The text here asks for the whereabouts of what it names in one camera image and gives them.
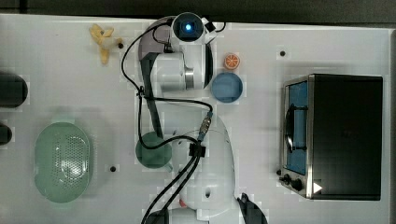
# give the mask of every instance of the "green cup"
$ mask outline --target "green cup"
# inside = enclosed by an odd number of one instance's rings
[[[155,132],[146,133],[142,138],[145,145],[149,147],[157,146],[163,142],[163,139],[159,138]],[[146,149],[138,141],[135,153],[140,163],[149,169],[165,167],[168,172],[173,170],[172,165],[169,163],[172,158],[172,147],[168,144],[156,149]]]

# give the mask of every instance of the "banana peel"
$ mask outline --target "banana peel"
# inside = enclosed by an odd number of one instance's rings
[[[108,46],[104,46],[104,41],[106,40],[106,38],[110,38],[111,35],[113,35],[113,32],[114,32],[114,28],[104,30],[98,24],[94,24],[90,28],[91,37],[93,41],[95,41],[95,43],[99,46],[100,60],[102,64],[107,64],[108,58],[110,56],[110,48]],[[120,43],[122,43],[122,39],[118,38],[116,40],[116,44],[120,44]]]

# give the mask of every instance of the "plastic strainer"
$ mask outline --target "plastic strainer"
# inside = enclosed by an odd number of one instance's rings
[[[35,142],[35,185],[55,203],[80,196],[90,181],[90,142],[76,125],[55,122]]]

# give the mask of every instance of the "oven window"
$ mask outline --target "oven window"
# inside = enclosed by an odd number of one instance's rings
[[[289,86],[289,108],[293,122],[291,147],[287,150],[286,168],[305,175],[306,166],[306,112],[308,108],[308,83],[301,82]]]

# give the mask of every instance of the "black cable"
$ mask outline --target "black cable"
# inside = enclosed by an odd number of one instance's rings
[[[157,28],[160,27],[160,26],[169,25],[169,24],[172,24],[172,23],[169,23],[169,21],[167,21],[167,22],[163,22],[163,23],[157,24],[157,25],[152,26],[151,28],[147,29],[147,31],[145,31],[143,34],[141,34],[140,36],[138,36],[137,39],[134,40],[134,42],[132,42],[132,44],[128,47],[128,49],[125,51],[125,53],[124,53],[124,55],[123,55],[123,57],[122,57],[122,60],[121,60],[121,71],[122,71],[122,74],[125,76],[126,79],[128,79],[130,82],[132,82],[132,84],[134,84],[134,87],[137,89],[137,91],[139,91],[139,87],[136,85],[136,83],[134,83],[133,80],[131,80],[131,79],[126,75],[125,70],[124,70],[124,62],[125,62],[126,55],[128,54],[128,52],[129,52],[129,50],[131,49],[131,47],[137,42],[137,40],[139,40],[140,38],[142,38],[143,35],[145,35],[146,33],[150,32],[150,31],[152,31],[152,30],[154,30],[154,29],[157,29]]]
[[[176,182],[186,173],[186,171],[191,167],[192,163],[195,161],[195,157],[192,157],[189,161],[189,163],[187,163],[187,165],[183,168],[183,170],[180,171],[180,173],[178,173],[178,175],[175,177],[175,179],[172,180],[171,183],[168,184],[168,186],[166,186],[166,188],[164,188],[158,195],[157,197],[154,199],[154,201],[151,203],[151,205],[149,206],[148,210],[146,211],[146,214],[143,216],[142,219],[142,224],[145,224],[146,219],[149,216],[149,212],[151,211],[151,209],[154,207],[154,205],[161,199],[161,197],[165,194],[166,191],[168,191],[170,188],[172,188],[172,186],[174,186],[176,184]]]
[[[163,145],[165,145],[167,143],[175,141],[177,139],[187,139],[187,140],[192,141],[195,144],[198,143],[198,141],[195,138],[193,138],[193,137],[189,137],[189,136],[186,136],[186,135],[180,135],[180,136],[171,137],[171,138],[167,139],[166,141],[161,142],[159,145],[157,145],[155,147],[149,147],[143,142],[142,130],[141,130],[141,117],[142,117],[142,96],[139,95],[139,112],[138,112],[138,116],[137,116],[137,122],[138,122],[138,124],[137,124],[137,132],[138,132],[138,135],[139,135],[140,144],[142,144],[142,146],[145,147],[146,149],[155,149],[155,148],[161,147],[161,146],[163,146]]]
[[[159,97],[148,97],[145,96],[147,100],[155,100],[155,101],[166,101],[166,102],[181,102],[181,103],[193,103],[198,105],[205,105],[209,108],[210,112],[213,112],[213,107],[210,104],[204,103],[202,101],[194,101],[194,100],[182,100],[182,99],[169,99],[169,98],[159,98]]]
[[[201,155],[201,148],[198,147],[198,154],[197,155]],[[191,178],[192,174],[195,172],[195,169],[198,166],[198,163],[201,159],[201,156],[197,156],[197,157],[192,157],[192,159],[195,159],[195,163],[192,166],[191,170],[189,171],[189,173],[187,174],[186,178],[184,178],[183,182],[181,182],[180,186],[177,187],[177,190],[175,191],[175,193],[172,194],[171,198],[168,200],[168,202],[165,204],[165,206],[163,207],[162,211],[165,209],[168,209],[169,205],[172,203],[172,201],[176,198],[176,196],[181,192],[181,190],[184,188],[184,186],[186,185],[186,183],[189,181],[189,179]],[[154,218],[154,220],[151,223],[148,224],[156,224],[158,222],[158,219],[160,218],[160,216],[156,216]]]
[[[224,25],[221,29],[217,30],[216,33],[220,33],[221,31],[223,31],[225,29],[225,26],[227,25],[227,22],[224,22]]]
[[[157,28],[155,28],[152,31],[152,38],[155,40],[155,42],[159,43],[159,44],[164,44],[164,45],[168,45],[169,42],[168,41],[164,41],[164,40],[158,40],[157,37],[155,37],[155,32],[157,31]]]

